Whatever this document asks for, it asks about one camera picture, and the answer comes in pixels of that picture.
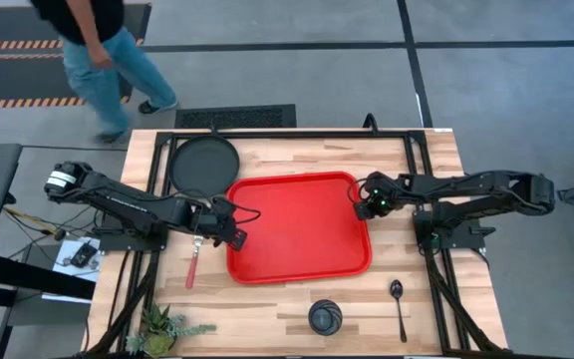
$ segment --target spoon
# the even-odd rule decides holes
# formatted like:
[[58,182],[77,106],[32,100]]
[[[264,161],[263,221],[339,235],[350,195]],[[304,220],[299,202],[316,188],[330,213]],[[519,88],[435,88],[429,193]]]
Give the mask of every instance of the spoon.
[[398,319],[400,320],[400,340],[403,343],[407,343],[407,332],[405,332],[405,324],[403,323],[403,312],[400,310],[400,297],[403,296],[403,284],[399,280],[394,280],[391,282],[391,288],[389,288],[389,293],[396,298],[396,303],[398,303]]

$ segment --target floor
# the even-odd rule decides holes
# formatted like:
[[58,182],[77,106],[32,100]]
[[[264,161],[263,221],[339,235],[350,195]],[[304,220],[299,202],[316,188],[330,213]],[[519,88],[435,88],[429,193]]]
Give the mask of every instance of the floor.
[[[544,173],[559,188],[574,185],[574,0],[408,0],[418,42],[413,71],[404,48],[367,49],[409,40],[394,0],[152,2],[145,48],[185,108],[293,103],[300,127],[354,127],[372,112],[381,127],[453,128],[469,173],[521,170]],[[0,0],[18,5],[26,1]],[[371,45],[217,51],[311,42]],[[192,52],[202,45],[216,51]],[[128,108],[134,113],[142,99],[135,94]],[[140,128],[173,124],[171,114],[135,120]],[[96,130],[95,115],[82,107],[1,109],[0,143],[87,149],[26,148],[12,188],[18,207],[54,220],[77,211],[41,194],[59,161],[87,161],[117,179],[125,154],[90,151],[99,148],[91,142]],[[487,255],[510,347],[574,357],[574,207],[484,223],[498,228]],[[0,254],[26,242],[1,221]],[[82,333],[82,324],[17,328],[6,358],[69,355]]]

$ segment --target black cup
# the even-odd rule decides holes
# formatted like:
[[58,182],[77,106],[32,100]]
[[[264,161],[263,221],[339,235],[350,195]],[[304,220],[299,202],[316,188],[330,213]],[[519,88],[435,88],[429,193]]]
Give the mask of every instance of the black cup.
[[309,309],[309,325],[318,334],[328,336],[340,330],[343,313],[331,300],[319,300]]

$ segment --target wooden table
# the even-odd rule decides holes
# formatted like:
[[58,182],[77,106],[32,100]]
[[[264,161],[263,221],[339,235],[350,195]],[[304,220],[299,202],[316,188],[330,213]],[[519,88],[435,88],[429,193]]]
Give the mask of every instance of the wooden table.
[[[426,133],[434,175],[461,176],[453,132],[426,130]],[[133,132],[123,183],[145,190],[155,136],[154,130]],[[380,171],[395,178],[408,172],[403,141],[397,139],[253,139],[232,140],[232,143],[241,158],[240,178],[329,171],[345,171],[357,179]],[[166,152],[164,149],[162,154],[165,159]],[[163,165],[161,161],[156,193],[161,189]],[[154,301],[170,304],[170,313],[186,315],[189,324],[213,323],[218,330],[179,340],[170,355],[439,354],[429,279],[416,246],[412,210],[406,206],[386,218],[368,222],[373,262],[365,273],[284,284],[238,284],[227,273],[225,247],[206,245],[200,252],[194,288],[187,290],[184,283],[193,239],[187,234],[171,233],[168,247],[160,256]],[[505,346],[486,265],[467,249],[453,250],[451,254],[463,305],[492,341]],[[103,259],[89,317],[91,345],[106,331],[123,257],[123,252],[113,252]],[[130,263],[132,254],[116,313],[124,305]],[[393,279],[399,279],[405,288],[402,312],[409,337],[406,344],[400,341],[398,312],[388,292]],[[311,304],[324,298],[338,303],[344,314],[342,329],[330,337],[315,334],[307,321]],[[451,346],[456,348],[452,312],[448,305],[444,307]],[[134,314],[132,333],[138,330],[140,315],[139,310]]]

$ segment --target potted plant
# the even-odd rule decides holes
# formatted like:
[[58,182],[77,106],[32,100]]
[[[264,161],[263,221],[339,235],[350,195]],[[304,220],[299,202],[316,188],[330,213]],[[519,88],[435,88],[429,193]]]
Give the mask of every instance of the potted plant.
[[126,338],[127,349],[131,354],[144,352],[151,358],[166,355],[178,338],[204,334],[216,330],[215,325],[197,325],[183,328],[184,315],[168,316],[169,305],[161,312],[156,304],[151,310],[144,310],[142,315],[142,331],[136,336]]

